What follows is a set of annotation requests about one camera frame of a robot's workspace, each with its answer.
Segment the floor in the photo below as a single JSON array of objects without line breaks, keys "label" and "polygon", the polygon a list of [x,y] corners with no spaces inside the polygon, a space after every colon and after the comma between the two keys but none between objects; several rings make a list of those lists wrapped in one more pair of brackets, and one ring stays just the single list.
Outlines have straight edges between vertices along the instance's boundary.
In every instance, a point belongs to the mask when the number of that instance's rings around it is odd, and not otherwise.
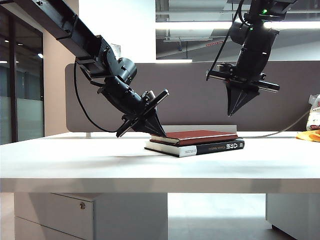
[{"label": "floor", "polygon": [[[170,193],[169,240],[294,240],[265,221],[265,194]],[[14,240],[14,195],[0,193],[1,240]]]}]

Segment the robotic arm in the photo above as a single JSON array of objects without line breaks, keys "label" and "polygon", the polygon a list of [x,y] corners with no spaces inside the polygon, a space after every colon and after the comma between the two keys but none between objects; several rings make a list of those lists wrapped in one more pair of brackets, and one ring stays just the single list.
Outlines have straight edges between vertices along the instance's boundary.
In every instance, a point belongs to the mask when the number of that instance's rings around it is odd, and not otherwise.
[{"label": "robotic arm", "polygon": [[[137,74],[136,65],[127,58],[116,59],[106,40],[100,35],[95,36],[63,0],[14,2],[76,56],[75,62],[86,78],[99,87],[97,93],[124,113],[124,123],[117,130],[117,137],[130,128],[136,132],[166,136],[156,106],[169,95],[167,90],[157,97],[152,91],[138,95],[130,88]],[[104,83],[94,81],[95,78],[104,78]]]},{"label": "robotic arm", "polygon": [[278,92],[280,86],[266,82],[265,68],[272,45],[279,31],[266,28],[266,21],[282,21],[290,6],[297,0],[252,0],[249,12],[242,18],[240,1],[237,13],[239,21],[232,23],[229,30],[231,40],[242,45],[236,64],[223,63],[217,70],[207,73],[208,78],[225,81],[228,110],[232,116],[243,105],[258,96],[259,90]]}]

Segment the black cable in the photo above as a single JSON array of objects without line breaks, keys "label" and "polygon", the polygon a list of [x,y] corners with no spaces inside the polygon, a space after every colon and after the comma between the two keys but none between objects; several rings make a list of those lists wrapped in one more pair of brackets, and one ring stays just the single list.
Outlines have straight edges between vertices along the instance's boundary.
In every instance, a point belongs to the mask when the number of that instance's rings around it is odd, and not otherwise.
[{"label": "black cable", "polygon": [[[233,19],[232,19],[232,23],[235,22],[235,20],[236,20],[236,18],[237,18],[237,15],[238,15],[238,12],[239,12],[239,7],[238,7],[238,9],[235,11],[235,14],[234,14]],[[227,32],[227,34],[226,34],[226,36],[225,36],[225,38],[224,38],[224,40],[223,40],[223,43],[222,43],[222,45],[221,45],[221,47],[220,47],[220,50],[219,50],[218,54],[215,56],[214,62],[213,62],[213,64],[212,64],[212,66],[211,66],[208,74],[206,75],[206,79],[205,79],[206,81],[208,81],[208,79],[209,79],[209,73],[212,71],[212,69],[214,69],[214,67],[215,67],[215,65],[216,65],[216,63],[217,63],[217,61],[218,61],[218,58],[220,57],[220,54],[221,54],[222,50],[224,49],[224,46],[225,46],[225,44],[226,44],[226,42],[227,42],[227,40],[228,40],[230,31],[231,31],[231,27],[229,28],[229,30],[228,30],[228,32]]]},{"label": "black cable", "polygon": [[267,135],[262,135],[262,136],[244,136],[242,137],[243,139],[262,139],[266,138],[272,135],[276,135],[279,133],[282,133],[284,131],[287,131],[288,129],[292,128],[294,125],[296,125],[301,119],[303,119],[308,113],[310,113],[310,110],[306,111],[301,117],[299,117],[294,123],[292,123],[290,126],[287,126],[285,129],[282,129],[280,131],[277,131],[275,133],[267,134]]},{"label": "black cable", "polygon": [[86,118],[90,121],[90,123],[92,123],[95,127],[97,127],[98,129],[104,131],[104,132],[108,132],[108,133],[115,133],[119,130],[119,128],[117,130],[114,131],[109,131],[106,130],[100,126],[98,126],[94,121],[91,120],[91,118],[89,117],[89,115],[86,112],[85,107],[83,106],[80,97],[79,97],[79,93],[78,93],[78,87],[77,87],[77,63],[74,62],[74,67],[73,67],[73,82],[74,82],[74,90],[75,90],[75,95],[76,95],[76,99],[78,100],[78,103],[80,104],[82,111],[84,113],[84,115],[86,116]]},{"label": "black cable", "polygon": [[244,0],[240,1],[240,2],[239,2],[239,5],[238,5],[238,15],[239,15],[239,19],[240,19],[240,21],[241,21],[244,25],[250,27],[250,25],[247,24],[247,23],[245,22],[244,18],[242,17],[242,4],[243,4],[243,3],[244,3]]}]

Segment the book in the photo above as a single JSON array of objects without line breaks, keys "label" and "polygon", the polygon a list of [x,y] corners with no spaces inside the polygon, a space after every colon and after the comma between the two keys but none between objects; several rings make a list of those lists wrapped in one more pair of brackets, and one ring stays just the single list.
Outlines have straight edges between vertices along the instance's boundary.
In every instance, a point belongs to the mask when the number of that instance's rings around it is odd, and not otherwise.
[{"label": "book", "polygon": [[189,145],[189,146],[173,146],[153,141],[145,143],[145,149],[155,151],[162,154],[168,154],[175,157],[187,157],[200,154],[217,153],[223,151],[243,149],[245,141],[242,138],[228,141],[220,141],[213,143]]},{"label": "book", "polygon": [[166,137],[151,135],[151,142],[173,146],[197,145],[212,142],[221,142],[237,139],[238,135],[232,132],[192,130],[167,132]]}]

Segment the tabletop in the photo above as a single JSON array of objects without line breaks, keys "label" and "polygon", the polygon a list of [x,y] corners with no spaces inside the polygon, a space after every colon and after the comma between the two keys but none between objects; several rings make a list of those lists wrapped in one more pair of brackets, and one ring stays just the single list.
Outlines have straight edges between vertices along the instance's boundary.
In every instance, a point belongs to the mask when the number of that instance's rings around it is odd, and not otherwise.
[{"label": "tabletop", "polygon": [[[238,132],[239,136],[265,132]],[[1,192],[320,193],[318,142],[297,132],[245,139],[244,149],[174,157],[150,136],[63,133],[0,146]]]}]

